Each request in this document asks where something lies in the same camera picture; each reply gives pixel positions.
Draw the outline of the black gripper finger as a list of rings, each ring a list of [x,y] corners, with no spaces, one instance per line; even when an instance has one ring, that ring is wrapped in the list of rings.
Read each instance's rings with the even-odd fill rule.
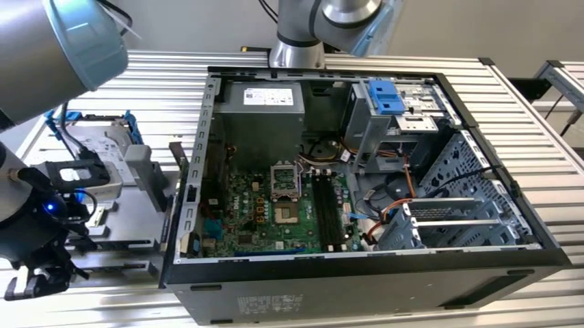
[[[41,272],[20,264],[11,264],[17,271],[4,291],[5,301],[35,299],[65,291],[72,276],[71,264],[41,267]]]
[[[88,280],[89,273],[81,270],[72,262],[71,255],[65,249],[67,245],[84,255],[88,251],[96,250],[96,243],[88,236],[88,229],[83,223],[59,222],[57,234],[57,280],[72,280],[76,276]]]

